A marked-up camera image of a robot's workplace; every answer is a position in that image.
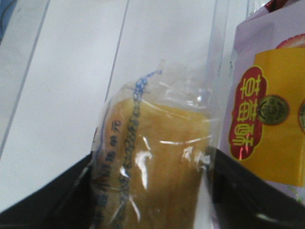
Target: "yellow label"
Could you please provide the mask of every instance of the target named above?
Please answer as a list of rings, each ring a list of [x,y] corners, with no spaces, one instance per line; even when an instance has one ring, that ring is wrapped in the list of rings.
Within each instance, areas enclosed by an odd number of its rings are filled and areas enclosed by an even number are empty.
[[[305,179],[305,49],[270,50],[255,56],[267,81],[257,107],[260,141],[246,168],[265,180],[303,187]]]

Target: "plastic bag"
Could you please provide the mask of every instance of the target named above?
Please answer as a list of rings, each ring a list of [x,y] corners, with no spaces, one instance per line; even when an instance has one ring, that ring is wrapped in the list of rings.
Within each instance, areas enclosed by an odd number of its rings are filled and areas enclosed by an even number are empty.
[[[238,57],[220,145],[303,204],[304,10],[304,0],[273,0],[237,27]]]
[[[163,63],[109,101],[92,145],[92,228],[193,229],[210,219],[199,193],[218,119],[200,85],[186,66]]]

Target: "food package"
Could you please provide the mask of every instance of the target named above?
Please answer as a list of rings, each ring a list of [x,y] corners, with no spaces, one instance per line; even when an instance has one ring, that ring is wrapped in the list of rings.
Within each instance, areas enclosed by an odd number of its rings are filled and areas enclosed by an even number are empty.
[[[110,100],[92,146],[92,228],[201,228],[218,120],[199,85],[184,65],[164,63]]]
[[[305,0],[273,0],[237,27],[220,143],[223,152],[303,204],[304,11]]]

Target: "gold emblem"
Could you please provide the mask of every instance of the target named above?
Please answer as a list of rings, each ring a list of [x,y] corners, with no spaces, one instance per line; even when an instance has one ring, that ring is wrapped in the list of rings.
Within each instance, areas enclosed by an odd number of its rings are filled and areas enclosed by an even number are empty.
[[[267,95],[258,106],[258,120],[266,125],[278,125],[289,115],[289,105],[278,95]]]
[[[305,132],[305,101],[302,103],[300,108],[299,121],[302,130]]]

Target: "white surface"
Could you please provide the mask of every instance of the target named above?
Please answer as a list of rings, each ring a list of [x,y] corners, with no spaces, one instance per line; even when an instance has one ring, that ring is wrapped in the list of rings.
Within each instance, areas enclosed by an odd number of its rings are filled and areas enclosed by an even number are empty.
[[[0,161],[0,211],[89,154],[125,0],[51,0]]]
[[[18,1],[0,45],[0,157],[48,2]]]

